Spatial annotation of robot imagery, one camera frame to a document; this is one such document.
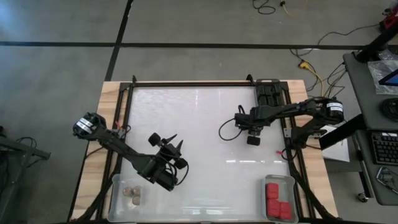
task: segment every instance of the red block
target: red block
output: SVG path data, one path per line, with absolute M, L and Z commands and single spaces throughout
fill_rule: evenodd
M 279 202 L 279 206 L 280 206 L 279 218 L 283 220 L 292 219 L 290 204 L 288 202 Z
M 276 199 L 267 199 L 267 215 L 270 217 L 279 217 L 280 205 Z
M 278 199 L 279 197 L 279 186 L 278 184 L 269 183 L 267 184 L 267 198 Z

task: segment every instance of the gray desk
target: gray desk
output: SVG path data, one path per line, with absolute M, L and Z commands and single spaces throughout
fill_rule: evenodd
M 394 131 L 398 130 L 398 123 L 386 118 L 379 111 L 379 104 L 388 98 L 397 98 L 395 95 L 377 95 L 373 78 L 366 63 L 359 63 L 353 54 L 343 56 L 349 78 L 353 84 L 356 99 L 361 114 L 349 120 L 335 131 L 320 139 L 321 148 L 353 136 L 362 171 L 359 172 L 368 197 L 376 197 L 381 205 L 398 205 L 398 195 L 391 192 L 376 180 L 380 165 L 373 164 L 373 152 L 368 141 L 369 130 Z M 388 167 L 398 173 L 398 166 Z

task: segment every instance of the keyboard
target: keyboard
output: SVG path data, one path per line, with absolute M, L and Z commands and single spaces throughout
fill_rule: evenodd
M 398 166 L 398 137 L 372 133 L 371 142 L 373 145 L 374 163 Z

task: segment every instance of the concrete floor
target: concrete floor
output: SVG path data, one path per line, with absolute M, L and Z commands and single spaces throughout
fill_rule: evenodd
M 206 42 L 241 44 L 316 44 L 330 31 L 348 32 L 377 24 L 389 0 L 287 1 L 289 17 L 277 11 L 260 15 L 243 0 L 135 0 L 123 42 Z M 127 0 L 30 2 L 0 0 L 0 41 L 115 42 Z M 378 35 L 370 28 L 347 37 L 331 35 L 322 44 L 363 45 Z M 326 78 L 351 50 L 314 50 L 305 57 Z M 28 169 L 18 194 L 16 216 L 30 223 L 65 221 L 75 191 L 86 142 L 72 136 L 72 124 L 95 111 L 112 48 L 0 47 L 0 124 L 10 138 L 32 136 L 52 152 L 49 161 Z M 288 50 L 121 48 L 112 80 L 303 79 L 309 72 Z M 338 95 L 346 119 L 359 113 L 348 76 Z M 317 86 L 310 95 L 319 95 Z M 359 203 L 358 175 L 330 173 L 340 217 L 395 223 L 397 207 L 370 200 Z

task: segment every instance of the wooden board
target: wooden board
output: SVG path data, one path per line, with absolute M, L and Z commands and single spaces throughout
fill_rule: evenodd
M 290 98 L 293 103 L 306 100 L 308 98 L 307 92 L 305 91 L 305 85 L 303 80 L 284 80 L 289 84 Z M 107 121 L 107 127 L 112 127 L 112 121 L 114 118 L 114 112 L 116 108 L 116 102 L 119 94 L 120 82 L 104 82 L 101 97 L 99 99 L 97 113 L 103 116 Z M 123 98 L 122 110 L 119 122 L 122 123 L 124 117 L 124 109 L 126 106 L 126 97 Z M 302 126 L 311 119 L 310 116 L 298 116 L 296 117 L 297 126 Z M 308 140 L 308 145 L 320 147 L 319 142 L 314 139 Z M 91 142 L 88 147 L 88 152 L 99 148 L 97 142 Z M 326 172 L 325 163 L 321 150 L 306 148 L 303 149 L 303 156 L 305 166 L 307 169 L 308 180 L 310 187 L 314 194 L 317 196 L 319 201 L 325 206 L 325 208 L 334 216 L 337 217 L 337 209 L 333 194 L 330 188 L 328 174 Z M 71 219 L 78 218 L 82 215 L 91 202 L 100 191 L 102 176 L 104 171 L 104 165 L 106 160 L 106 150 L 98 151 L 92 154 L 84 163 L 83 173 L 78 188 L 76 197 L 75 207 L 73 209 Z M 304 211 L 304 215 L 308 215 L 307 204 L 305 197 L 301 191 L 301 201 Z M 109 210 L 109 198 L 110 192 L 106 198 L 104 206 L 104 216 Z

